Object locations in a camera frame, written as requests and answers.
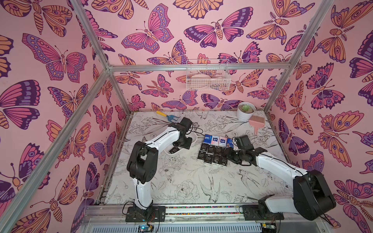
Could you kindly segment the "white plastic storage box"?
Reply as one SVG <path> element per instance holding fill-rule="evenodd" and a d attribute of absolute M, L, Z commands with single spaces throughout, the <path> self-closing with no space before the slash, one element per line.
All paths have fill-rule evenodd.
<path fill-rule="evenodd" d="M 191 138 L 191 146 L 190 146 L 190 149 L 192 148 L 192 146 L 194 146 L 194 144 L 196 143 L 198 137 L 197 137 L 197 134 L 196 133 L 191 133 L 190 135 L 187 136 L 187 138 Z M 178 152 L 182 152 L 184 150 L 187 150 L 186 148 L 183 148 L 183 147 L 175 147 L 173 145 L 170 145 L 168 147 L 166 147 L 166 149 L 164 150 L 165 154 L 167 155 L 173 155 L 173 154 L 176 154 Z"/>

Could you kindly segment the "blue cartoon tissue pack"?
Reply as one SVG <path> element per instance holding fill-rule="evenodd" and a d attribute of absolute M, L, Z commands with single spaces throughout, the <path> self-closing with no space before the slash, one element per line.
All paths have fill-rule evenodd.
<path fill-rule="evenodd" d="M 233 140 L 231 138 L 227 139 L 226 147 L 227 148 L 234 148 L 234 143 L 233 143 Z"/>

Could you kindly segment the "blue pocket tissue pack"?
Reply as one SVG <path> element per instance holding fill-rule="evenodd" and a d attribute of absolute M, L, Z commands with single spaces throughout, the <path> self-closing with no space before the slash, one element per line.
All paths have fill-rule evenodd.
<path fill-rule="evenodd" d="M 212 142 L 212 136 L 208 135 L 208 134 L 205 134 L 203 143 L 210 145 L 211 142 Z"/>

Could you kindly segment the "light pink tissue pack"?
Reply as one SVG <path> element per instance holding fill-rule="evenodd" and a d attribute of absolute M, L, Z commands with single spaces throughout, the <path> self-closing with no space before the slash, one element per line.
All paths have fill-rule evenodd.
<path fill-rule="evenodd" d="M 219 147 L 226 148 L 226 145 L 227 145 L 227 138 L 221 136 L 221 137 L 219 138 Z"/>

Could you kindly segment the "pink white tissue pack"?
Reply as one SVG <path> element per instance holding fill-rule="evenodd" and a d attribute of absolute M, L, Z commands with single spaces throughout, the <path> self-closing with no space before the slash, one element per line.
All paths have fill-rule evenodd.
<path fill-rule="evenodd" d="M 211 136 L 211 145 L 213 146 L 219 146 L 219 136 Z"/>

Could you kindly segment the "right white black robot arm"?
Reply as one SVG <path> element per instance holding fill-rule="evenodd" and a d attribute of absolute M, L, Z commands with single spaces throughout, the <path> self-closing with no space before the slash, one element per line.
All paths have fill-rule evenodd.
<path fill-rule="evenodd" d="M 318 170 L 307 171 L 293 166 L 269 153 L 266 149 L 254 148 L 248 136 L 235 140 L 238 149 L 228 147 L 223 157 L 241 166 L 255 166 L 282 179 L 292 190 L 292 195 L 267 195 L 256 206 L 242 207 L 246 220 L 274 218 L 283 220 L 283 213 L 299 214 L 306 220 L 315 220 L 336 207 L 336 200 Z"/>

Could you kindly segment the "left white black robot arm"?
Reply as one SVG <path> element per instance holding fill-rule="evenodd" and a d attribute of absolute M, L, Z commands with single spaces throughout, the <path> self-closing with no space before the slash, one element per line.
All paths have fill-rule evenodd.
<path fill-rule="evenodd" d="M 158 155 L 170 146 L 190 149 L 192 138 L 188 137 L 193 123 L 184 117 L 180 122 L 170 123 L 168 127 L 155 138 L 133 146 L 127 164 L 127 171 L 135 184 L 135 207 L 148 210 L 153 203 L 151 197 L 151 180 L 156 174 Z"/>

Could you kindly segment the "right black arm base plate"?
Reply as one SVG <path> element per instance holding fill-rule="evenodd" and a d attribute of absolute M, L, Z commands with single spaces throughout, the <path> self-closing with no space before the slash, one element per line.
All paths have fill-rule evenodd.
<path fill-rule="evenodd" d="M 255 220 L 255 221 L 273 221 L 273 220 L 284 220 L 284 216 L 281 213 L 272 213 L 267 210 L 264 205 L 242 205 L 242 214 L 245 220 Z"/>

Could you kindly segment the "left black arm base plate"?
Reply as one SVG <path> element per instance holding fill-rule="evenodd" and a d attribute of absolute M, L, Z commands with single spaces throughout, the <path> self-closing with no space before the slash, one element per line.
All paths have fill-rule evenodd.
<path fill-rule="evenodd" d="M 126 222 L 164 222 L 166 217 L 165 206 L 150 206 L 146 210 L 131 206 L 126 213 Z"/>

